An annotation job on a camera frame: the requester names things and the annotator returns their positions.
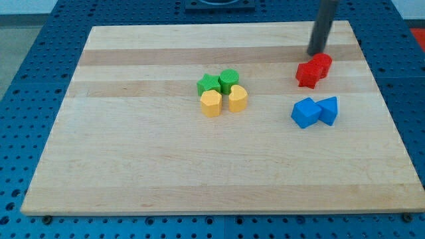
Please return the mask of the grey cylindrical robot arm rod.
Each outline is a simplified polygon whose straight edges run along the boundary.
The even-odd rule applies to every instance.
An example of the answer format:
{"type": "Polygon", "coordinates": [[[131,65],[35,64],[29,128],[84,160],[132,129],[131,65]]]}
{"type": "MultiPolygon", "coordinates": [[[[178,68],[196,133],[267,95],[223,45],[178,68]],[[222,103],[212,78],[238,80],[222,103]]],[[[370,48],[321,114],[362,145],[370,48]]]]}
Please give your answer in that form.
{"type": "Polygon", "coordinates": [[[339,0],[321,0],[313,25],[307,53],[313,56],[325,50],[327,39],[339,5],[339,0]]]}

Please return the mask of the dark robot base mount plate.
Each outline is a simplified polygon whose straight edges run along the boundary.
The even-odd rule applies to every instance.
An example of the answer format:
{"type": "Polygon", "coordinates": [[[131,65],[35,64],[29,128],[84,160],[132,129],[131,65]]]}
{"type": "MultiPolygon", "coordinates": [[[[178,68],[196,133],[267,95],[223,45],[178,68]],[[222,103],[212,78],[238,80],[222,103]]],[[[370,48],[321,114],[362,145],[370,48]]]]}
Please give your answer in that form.
{"type": "Polygon", "coordinates": [[[255,0],[184,0],[186,12],[212,10],[255,10],[255,0]]]}

